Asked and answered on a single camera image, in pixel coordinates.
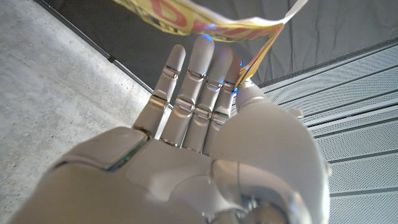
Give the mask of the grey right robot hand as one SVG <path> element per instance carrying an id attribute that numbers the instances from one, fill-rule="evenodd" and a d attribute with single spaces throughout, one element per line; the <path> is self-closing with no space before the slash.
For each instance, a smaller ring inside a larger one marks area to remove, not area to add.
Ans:
<path id="1" fill-rule="evenodd" d="M 330 167 L 302 112 L 235 87 L 239 58 L 208 35 L 185 59 L 173 47 L 155 90 L 130 127 L 63 155 L 12 223 L 327 223 Z"/>

